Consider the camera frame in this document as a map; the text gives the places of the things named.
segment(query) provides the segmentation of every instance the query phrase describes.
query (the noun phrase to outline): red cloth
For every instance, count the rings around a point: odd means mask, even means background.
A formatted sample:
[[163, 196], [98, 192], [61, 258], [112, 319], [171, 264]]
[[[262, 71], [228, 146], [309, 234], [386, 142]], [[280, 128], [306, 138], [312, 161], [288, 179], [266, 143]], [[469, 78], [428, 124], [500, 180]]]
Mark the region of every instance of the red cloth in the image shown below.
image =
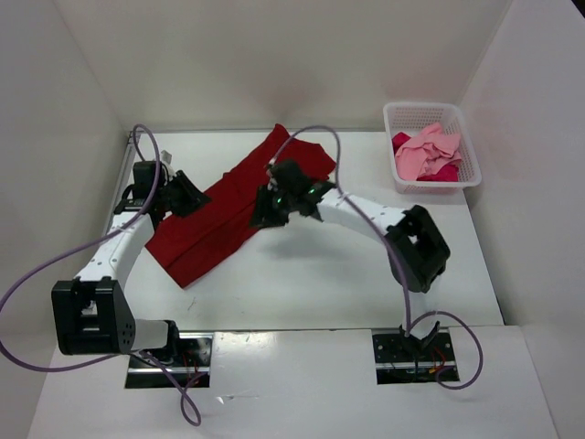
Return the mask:
[[[394, 151], [394, 155], [396, 155], [400, 147], [408, 140], [410, 140], [410, 136], [403, 132], [392, 137], [392, 150]], [[439, 169], [437, 174], [419, 177], [417, 181], [459, 181], [459, 177], [457, 176], [458, 172], [459, 168], [456, 165], [448, 164]]]
[[[258, 231], [250, 227], [256, 191], [268, 183], [266, 165], [289, 136], [282, 125], [275, 125], [260, 146], [205, 191], [211, 202], [186, 218], [172, 215], [158, 226], [146, 248], [181, 287], [209, 272]], [[293, 140], [278, 161], [287, 158], [315, 179], [325, 180], [335, 169], [335, 161], [320, 145], [302, 140]]]

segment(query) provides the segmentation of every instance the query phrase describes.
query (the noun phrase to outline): white table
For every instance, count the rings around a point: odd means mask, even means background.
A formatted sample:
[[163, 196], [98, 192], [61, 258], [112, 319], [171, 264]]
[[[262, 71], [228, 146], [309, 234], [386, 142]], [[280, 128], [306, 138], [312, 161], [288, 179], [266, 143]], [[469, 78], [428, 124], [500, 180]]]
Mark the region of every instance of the white table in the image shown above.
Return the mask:
[[[432, 382], [378, 386], [364, 329], [217, 333], [210, 387], [189, 392], [203, 415], [199, 428], [183, 420], [176, 390], [125, 390], [128, 360], [116, 358], [49, 374], [28, 439], [556, 438], [520, 329], [475, 333], [484, 373], [465, 391]], [[462, 328], [451, 335], [468, 380], [475, 346]], [[52, 366], [81, 360], [56, 351]]]
[[[266, 133], [159, 134], [201, 188], [236, 165]], [[333, 155], [326, 134], [303, 138]], [[149, 142], [141, 147], [151, 157]], [[484, 346], [481, 378], [450, 392], [433, 383], [376, 384], [368, 327], [395, 327], [402, 297], [382, 247], [349, 230], [295, 219], [263, 230], [200, 281], [180, 289], [144, 251], [126, 297], [139, 318], [172, 318], [183, 330], [217, 332], [211, 384], [191, 394], [203, 414], [194, 430], [173, 389], [123, 389], [127, 359], [49, 374], [29, 439], [158, 437], [514, 437], [556, 436], [517, 327], [504, 327], [462, 193], [405, 197], [393, 190], [382, 133], [342, 133], [346, 190], [384, 204], [424, 205], [452, 249], [441, 308], [467, 323]], [[127, 174], [132, 159], [126, 169]], [[230, 333], [228, 330], [353, 328]], [[477, 364], [464, 330], [451, 328], [462, 380]], [[52, 366], [83, 359], [56, 349]]]
[[[268, 132], [158, 134], [202, 190], [234, 167]], [[335, 157], [330, 134], [307, 133]], [[440, 308], [474, 326], [502, 325], [462, 192], [402, 196], [393, 187], [386, 135], [341, 133], [344, 189], [389, 206], [429, 210], [452, 250], [441, 280]], [[154, 157], [148, 136], [140, 148]], [[129, 183], [132, 159], [122, 178]], [[128, 280], [126, 298], [137, 318], [174, 319], [181, 330], [283, 330], [397, 327], [403, 299], [383, 247], [366, 237], [313, 219], [292, 218], [285, 228], [262, 230], [234, 255], [185, 290], [144, 250]]]

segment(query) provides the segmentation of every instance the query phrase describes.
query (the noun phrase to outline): white plastic basket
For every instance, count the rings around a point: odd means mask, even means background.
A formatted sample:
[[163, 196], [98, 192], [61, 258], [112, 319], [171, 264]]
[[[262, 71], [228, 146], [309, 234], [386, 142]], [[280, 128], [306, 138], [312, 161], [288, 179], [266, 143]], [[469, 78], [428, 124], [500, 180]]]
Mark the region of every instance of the white plastic basket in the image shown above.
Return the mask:
[[[403, 132], [410, 136], [418, 134], [425, 126], [440, 123], [446, 134], [461, 135], [459, 152], [459, 182], [408, 181], [399, 177], [392, 150], [392, 137]], [[451, 194], [464, 187], [477, 186], [482, 181], [473, 144], [463, 120], [461, 110], [449, 103], [434, 102], [389, 102], [384, 106], [384, 124], [390, 152], [392, 176], [396, 190], [402, 194]]]

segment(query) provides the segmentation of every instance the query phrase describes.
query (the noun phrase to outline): purple cable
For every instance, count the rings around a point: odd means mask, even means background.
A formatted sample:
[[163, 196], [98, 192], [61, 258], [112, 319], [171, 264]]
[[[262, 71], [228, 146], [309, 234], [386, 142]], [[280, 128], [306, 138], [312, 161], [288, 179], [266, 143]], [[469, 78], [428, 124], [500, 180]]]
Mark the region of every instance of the purple cable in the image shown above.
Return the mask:
[[482, 344], [479, 342], [479, 339], [477, 338], [475, 333], [472, 331], [472, 329], [465, 322], [463, 322], [458, 316], [451, 314], [447, 311], [430, 311], [429, 313], [425, 313], [422, 316], [415, 319], [414, 322], [412, 322], [412, 327], [415, 327], [421, 320], [423, 320], [427, 317], [436, 316], [438, 314], [452, 318], [457, 323], [459, 323], [463, 327], [463, 329], [465, 329], [469, 333], [470, 336], [472, 336], [472, 339], [475, 342], [475, 345], [477, 346], [477, 354], [479, 355], [479, 364], [477, 365], [477, 370], [475, 371], [475, 374], [471, 377], [470, 380], [468, 380], [467, 382], [465, 382], [463, 384], [460, 384], [458, 386], [449, 386], [449, 385], [445, 384], [444, 382], [442, 382], [441, 380], [439, 380], [442, 373], [445, 372], [446, 370], [453, 369], [453, 366], [447, 366], [447, 367], [442, 368], [441, 370], [439, 370], [437, 372], [437, 375], [436, 375], [437, 383], [439, 383], [439, 385], [444, 387], [445, 389], [449, 389], [450, 391], [460, 391], [462, 389], [467, 389], [469, 386], [471, 386], [472, 384], [474, 384], [477, 381], [477, 379], [479, 378], [479, 375], [482, 373], [482, 369], [484, 368], [484, 350], [482, 349]]
[[411, 321], [409, 287], [408, 287], [407, 280], [406, 280], [406, 274], [404, 273], [404, 269], [402, 268], [402, 265], [397, 257], [396, 252], [394, 251], [394, 249], [392, 248], [390, 243], [386, 240], [386, 237], [382, 234], [382, 232], [380, 231], [378, 226], [376, 226], [374, 221], [372, 221], [369, 218], [369, 216], [366, 215], [366, 213], [362, 209], [360, 209], [356, 203], [354, 203], [351, 200], [350, 197], [347, 197], [346, 193], [341, 188], [341, 184], [339, 182], [339, 162], [341, 160], [341, 139], [339, 139], [339, 135], [337, 134], [337, 132], [333, 128], [331, 128], [330, 126], [327, 126], [327, 125], [306, 126], [302, 129], [298, 130], [294, 134], [291, 134], [291, 136], [288, 139], [286, 139], [286, 141], [281, 145], [281, 147], [278, 149], [278, 151], [276, 151], [276, 154], [271, 159], [270, 164], [274, 164], [276, 162], [276, 159], [281, 154], [282, 150], [286, 146], [288, 146], [290, 144], [290, 142], [292, 142], [293, 139], [297, 135], [299, 135], [300, 133], [304, 133], [305, 131], [312, 131], [312, 130], [327, 131], [327, 132], [331, 133], [333, 135], [333, 137], [335, 138], [335, 142], [337, 143], [337, 157], [335, 159], [335, 161], [337, 162], [337, 165], [335, 166], [335, 182], [337, 184], [337, 192], [339, 192], [339, 195], [347, 201], [347, 204], [349, 204], [352, 207], [352, 209], [355, 210], [356, 213], [376, 233], [376, 235], [379, 237], [382, 244], [384, 244], [384, 247], [386, 247], [386, 251], [388, 252], [388, 256], [390, 257], [390, 260], [396, 266], [397, 272], [399, 274], [400, 284], [402, 285], [402, 292], [404, 293], [404, 307], [405, 307], [405, 316], [406, 316], [406, 318], [405, 318], [405, 320], [406, 320], [406, 328], [405, 328], [406, 336], [407, 337], [409, 336], [411, 329], [414, 328], [421, 320], [423, 320], [427, 317], [430, 317], [430, 316], [442, 315], [442, 316], [447, 316], [447, 317], [455, 320], [472, 337], [473, 341], [475, 342], [475, 345], [477, 346], [477, 352], [479, 354], [479, 365], [477, 366], [477, 371], [472, 376], [472, 378], [469, 381], [467, 381], [464, 384], [461, 384], [459, 386], [449, 386], [447, 384], [444, 384], [442, 381], [439, 380], [439, 378], [445, 370], [452, 369], [452, 366], [441, 369], [439, 372], [437, 372], [437, 376], [436, 376], [437, 383], [439, 383], [439, 385], [444, 387], [445, 389], [449, 389], [452, 391], [459, 391], [459, 390], [468, 388], [469, 386], [471, 386], [472, 384], [474, 384], [477, 381], [477, 379], [479, 378], [479, 375], [482, 373], [482, 369], [484, 368], [484, 350], [482, 349], [482, 345], [479, 342], [479, 339], [477, 338], [475, 333], [472, 331], [472, 329], [466, 323], [464, 323], [458, 316], [455, 316], [447, 311], [431, 311], [429, 313], [423, 314], [422, 316], [419, 316], [416, 320], [414, 320], [414, 322]]
[[[156, 143], [156, 139], [154, 139], [153, 132], [150, 131], [146, 126], [142, 125], [141, 123], [138, 123], [132, 129], [133, 139], [136, 139], [136, 131], [138, 129], [142, 129], [150, 137], [150, 140], [153, 143], [154, 157], [155, 157], [156, 163], [158, 165], [160, 165], [161, 162], [160, 162], [160, 155], [159, 155], [159, 151], [158, 151], [158, 144]], [[138, 155], [140, 157], [142, 157], [142, 154], [140, 153], [140, 150], [138, 149], [138, 144], [134, 143], [134, 148], [136, 148], [136, 152], [138, 153]], [[65, 258], [69, 258], [70, 256], [72, 256], [75, 253], [83, 252], [84, 250], [89, 249], [89, 247], [93, 247], [94, 245], [97, 245], [97, 244], [100, 244], [104, 241], [107, 241], [110, 238], [113, 238], [114, 236], [122, 233], [124, 230], [126, 230], [130, 226], [132, 226], [144, 213], [146, 213], [148, 206], [150, 205], [150, 202], [152, 201], [152, 199], [154, 197], [154, 193], [156, 192], [156, 188], [158, 187], [159, 175], [160, 175], [160, 166], [157, 166], [155, 171], [154, 171], [154, 183], [150, 189], [150, 192], [148, 193], [148, 197], [146, 198], [144, 205], [141, 207], [141, 209], [138, 212], [136, 212], [136, 215], [134, 215], [128, 222], [126, 222], [119, 229], [114, 230], [111, 233], [108, 233], [97, 240], [88, 242], [87, 244], [80, 245], [79, 247], [76, 247], [76, 248], [71, 249], [67, 252], [61, 253], [60, 255], [55, 256], [54, 258], [49, 259], [48, 261], [41, 263], [38, 267], [33, 268], [30, 272], [28, 272], [27, 274], [22, 276], [10, 288], [8, 288], [8, 291], [2, 296], [2, 299], [0, 299], [0, 313], [4, 309], [6, 302], [8, 302], [8, 299], [12, 296], [12, 294], [15, 293], [15, 291], [18, 289], [18, 287], [20, 287], [20, 285], [22, 285], [28, 279], [33, 277], [35, 274], [39, 273], [40, 271], [46, 269], [47, 267], [49, 267], [50, 265], [52, 265], [56, 262], [62, 261]], [[35, 366], [34, 364], [28, 364], [25, 361], [23, 361], [22, 359], [18, 359], [17, 357], [15, 357], [6, 348], [6, 346], [4, 346], [4, 343], [2, 343], [2, 340], [0, 340], [0, 353], [2, 355], [4, 355], [7, 359], [9, 359], [10, 361], [15, 363], [17, 366], [20, 366], [21, 368], [28, 369], [28, 370], [33, 370], [35, 372], [67, 372], [70, 370], [85, 368], [86, 366], [100, 363], [106, 359], [111, 359], [111, 358], [115, 357], [115, 355], [106, 355], [104, 357], [99, 357], [98, 359], [92, 359], [90, 361], [85, 361], [83, 363], [74, 364], [72, 366], [64, 366], [61, 368], [43, 368], [40, 366]]]
[[[171, 384], [173, 384], [176, 387], [176, 389], [179, 391], [179, 393], [181, 393], [181, 413], [183, 414], [183, 417], [185, 418], [185, 420], [188, 423], [190, 423], [191, 425], [193, 425], [194, 427], [198, 427], [199, 425], [201, 425], [201, 413], [199, 412], [199, 409], [197, 408], [197, 406], [195, 405], [195, 403], [193, 402], [193, 400], [191, 399], [191, 397], [186, 393], [186, 390], [190, 386], [192, 386], [193, 383], [195, 383], [195, 379], [198, 379], [199, 376], [195, 376], [195, 378], [193, 378], [191, 380], [193, 382], [191, 382], [191, 381], [188, 382], [187, 385], [185, 386], [185, 388], [183, 389], [181, 387], [181, 385], [175, 380], [175, 377], [173, 376], [173, 374], [171, 372], [169, 372], [166, 369], [165, 365], [163, 363], [161, 363], [158, 359], [156, 359], [155, 357], [153, 357], [150, 353], [148, 353], [145, 350], [141, 351], [140, 352], [140, 355], [142, 355], [146, 359], [150, 359], [155, 364], [155, 366], [164, 373], [164, 375], [168, 378], [168, 380], [171, 381]], [[185, 401], [187, 401], [187, 403], [193, 409], [193, 412], [195, 412], [195, 416], [197, 417], [197, 420], [196, 421], [193, 421], [186, 414]]]
[[384, 247], [386, 247], [386, 252], [388, 253], [388, 256], [390, 257], [390, 260], [394, 263], [394, 266], [396, 266], [396, 271], [398, 272], [398, 275], [399, 275], [400, 284], [402, 285], [402, 293], [404, 294], [404, 308], [405, 308], [405, 317], [406, 317], [405, 318], [405, 320], [406, 320], [405, 331], [406, 331], [406, 336], [408, 336], [410, 334], [410, 330], [412, 329], [412, 322], [411, 322], [411, 312], [410, 312], [409, 286], [408, 286], [408, 283], [406, 280], [406, 274], [404, 273], [404, 269], [402, 268], [402, 265], [400, 264], [400, 261], [399, 261], [399, 258], [397, 256], [396, 252], [394, 251], [394, 249], [392, 248], [390, 243], [386, 240], [386, 237], [382, 234], [380, 229], [369, 218], [369, 216], [366, 215], [366, 213], [364, 213], [364, 211], [362, 209], [360, 209], [359, 206], [351, 200], [350, 197], [346, 197], [346, 193], [341, 188], [341, 182], [339, 180], [339, 163], [341, 162], [341, 139], [339, 139], [339, 135], [337, 134], [337, 132], [333, 128], [331, 128], [330, 126], [327, 126], [327, 125], [306, 126], [302, 129], [300, 129], [299, 131], [297, 131], [296, 133], [291, 134], [291, 136], [288, 139], [286, 139], [286, 141], [282, 144], [282, 146], [278, 149], [278, 151], [276, 151], [276, 154], [271, 159], [271, 163], [276, 162], [276, 159], [281, 154], [282, 150], [284, 150], [284, 148], [286, 148], [289, 145], [289, 143], [292, 142], [293, 139], [297, 135], [299, 135], [300, 133], [304, 133], [305, 131], [314, 131], [314, 130], [327, 131], [327, 132], [331, 133], [333, 135], [333, 137], [335, 138], [335, 142], [337, 143], [337, 157], [335, 158], [335, 161], [337, 162], [337, 164], [335, 165], [335, 182], [337, 184], [337, 192], [339, 192], [339, 195], [347, 201], [347, 204], [349, 204], [352, 207], [352, 209], [356, 211], [357, 215], [362, 217], [362, 219], [367, 223], [367, 225], [376, 233], [376, 235], [379, 237], [379, 239], [382, 242], [382, 244], [384, 245]]

